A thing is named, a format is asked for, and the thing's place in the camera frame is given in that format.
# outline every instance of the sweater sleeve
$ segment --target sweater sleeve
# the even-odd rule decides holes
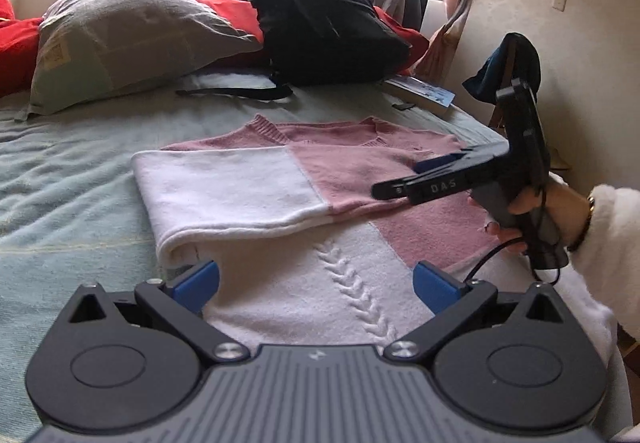
[[[640,339],[640,192],[601,185],[592,195],[591,226],[572,263],[593,297]]]

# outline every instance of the blue gripper pad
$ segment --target blue gripper pad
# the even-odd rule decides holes
[[[464,152],[453,152],[451,154],[446,154],[444,156],[440,156],[437,158],[418,161],[418,163],[414,165],[414,172],[416,174],[422,174],[424,172],[428,172],[430,170],[433,170],[434,168],[438,168],[443,165],[446,165],[447,163],[453,163],[454,161],[462,158],[464,155],[465,155]]]
[[[188,271],[167,284],[168,295],[192,313],[202,311],[204,304],[215,295],[220,286],[218,264],[210,263],[193,266]]]
[[[421,261],[414,268],[414,293],[437,315],[462,298],[468,286],[433,264]]]

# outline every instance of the backpack strap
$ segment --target backpack strap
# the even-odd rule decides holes
[[[178,96],[189,96],[190,94],[227,94],[229,96],[243,96],[251,100],[262,100],[269,102],[281,100],[293,94],[293,91],[286,84],[278,84],[275,87],[264,89],[246,87],[203,87],[202,89],[178,89],[175,91]]]

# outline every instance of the cable knit pattern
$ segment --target cable knit pattern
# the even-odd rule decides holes
[[[346,295],[349,304],[356,310],[356,317],[364,324],[364,330],[373,335],[377,346],[385,347],[396,340],[398,332],[383,314],[380,304],[371,296],[370,290],[357,274],[349,258],[342,254],[335,242],[328,240],[314,245],[325,269],[331,273],[340,293]]]

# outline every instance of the circular pad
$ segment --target circular pad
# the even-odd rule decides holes
[[[41,418],[71,431],[148,424],[178,407],[200,378],[193,349],[162,331],[87,322],[69,333],[45,338],[25,382]]]
[[[562,363],[552,352],[535,346],[507,346],[487,360],[493,375],[516,387],[541,387],[562,373]]]
[[[593,349],[571,342],[563,324],[545,322],[471,331],[440,350],[433,374],[460,410],[502,431],[586,423],[606,373]]]
[[[71,372],[88,387],[118,387],[135,380],[145,370],[146,358],[127,346],[98,346],[80,353]]]

